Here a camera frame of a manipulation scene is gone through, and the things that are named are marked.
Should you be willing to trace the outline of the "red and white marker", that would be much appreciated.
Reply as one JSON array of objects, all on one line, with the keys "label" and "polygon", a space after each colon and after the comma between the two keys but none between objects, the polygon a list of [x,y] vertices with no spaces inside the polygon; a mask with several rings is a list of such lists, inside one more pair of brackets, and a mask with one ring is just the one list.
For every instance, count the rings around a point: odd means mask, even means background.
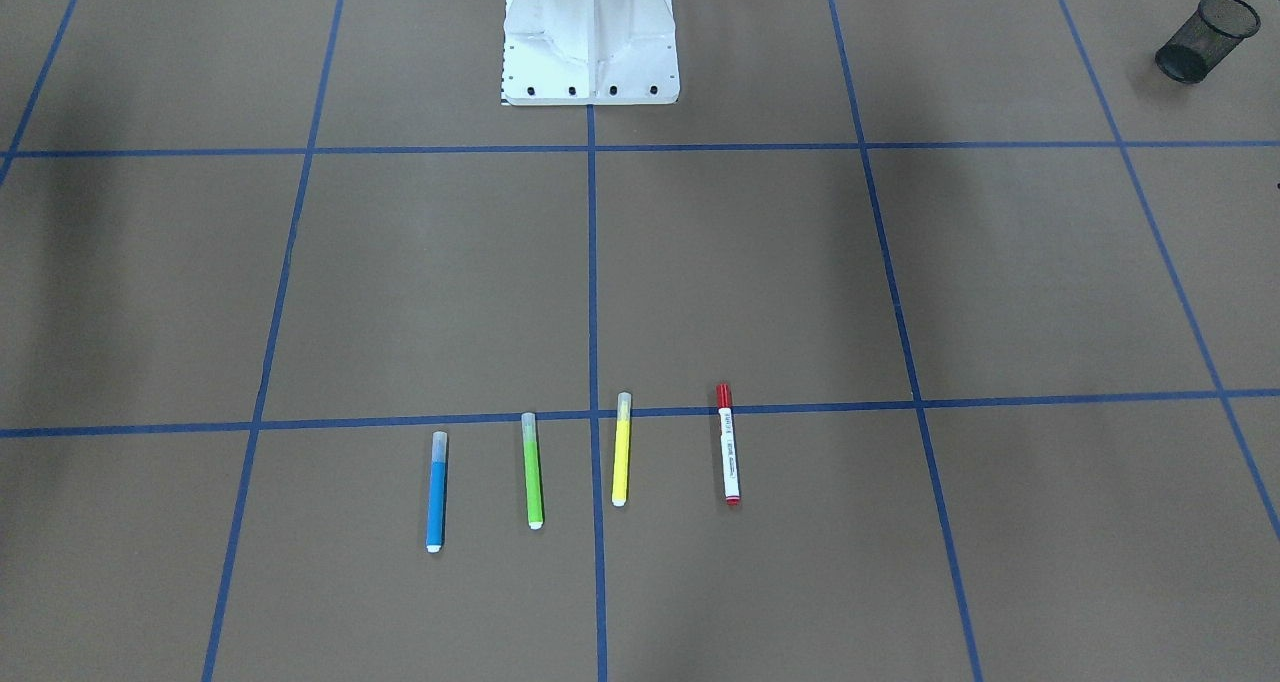
[{"label": "red and white marker", "polygon": [[717,416],[719,421],[721,481],[724,504],[741,504],[739,456],[735,438],[732,392],[728,383],[717,383]]}]

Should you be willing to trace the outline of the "yellow highlighter marker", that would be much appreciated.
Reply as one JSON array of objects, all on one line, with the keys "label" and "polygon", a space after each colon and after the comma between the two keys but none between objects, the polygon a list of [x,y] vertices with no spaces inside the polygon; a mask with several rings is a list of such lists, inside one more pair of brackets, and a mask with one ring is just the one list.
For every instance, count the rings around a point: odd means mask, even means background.
[{"label": "yellow highlighter marker", "polygon": [[631,392],[620,392],[614,409],[614,454],[611,482],[611,503],[614,508],[622,508],[628,502],[632,403]]}]

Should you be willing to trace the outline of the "green highlighter marker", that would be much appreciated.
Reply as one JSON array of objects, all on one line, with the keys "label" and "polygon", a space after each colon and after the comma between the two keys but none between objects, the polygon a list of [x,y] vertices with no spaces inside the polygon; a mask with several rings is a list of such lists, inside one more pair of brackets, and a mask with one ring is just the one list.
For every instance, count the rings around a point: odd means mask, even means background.
[{"label": "green highlighter marker", "polygon": [[538,439],[538,418],[534,412],[521,415],[521,444],[524,461],[524,482],[526,519],[530,530],[541,530],[545,525],[545,513],[541,495],[541,464]]}]

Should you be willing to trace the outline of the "blue highlighter marker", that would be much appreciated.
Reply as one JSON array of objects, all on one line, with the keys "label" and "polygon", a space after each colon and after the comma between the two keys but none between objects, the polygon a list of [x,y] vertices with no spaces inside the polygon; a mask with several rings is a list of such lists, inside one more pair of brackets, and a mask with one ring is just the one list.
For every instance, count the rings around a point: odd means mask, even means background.
[{"label": "blue highlighter marker", "polygon": [[444,430],[433,432],[428,480],[428,517],[424,535],[424,546],[429,554],[438,554],[445,540],[448,444],[448,432]]}]

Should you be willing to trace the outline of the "black mesh cup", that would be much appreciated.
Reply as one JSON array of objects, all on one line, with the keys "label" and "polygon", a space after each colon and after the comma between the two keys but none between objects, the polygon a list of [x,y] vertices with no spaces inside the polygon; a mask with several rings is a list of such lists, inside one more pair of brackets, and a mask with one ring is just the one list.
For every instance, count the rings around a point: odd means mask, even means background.
[{"label": "black mesh cup", "polygon": [[1155,64],[1171,81],[1199,84],[1260,27],[1258,12],[1244,0],[1199,0],[1193,15],[1156,50]]}]

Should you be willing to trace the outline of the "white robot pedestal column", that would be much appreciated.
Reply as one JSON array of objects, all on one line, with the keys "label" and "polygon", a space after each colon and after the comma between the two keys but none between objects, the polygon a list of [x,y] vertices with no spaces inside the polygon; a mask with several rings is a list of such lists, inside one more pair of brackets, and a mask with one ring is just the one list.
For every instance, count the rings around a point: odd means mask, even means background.
[{"label": "white robot pedestal column", "polygon": [[671,105],[681,97],[673,0],[504,0],[500,100]]}]

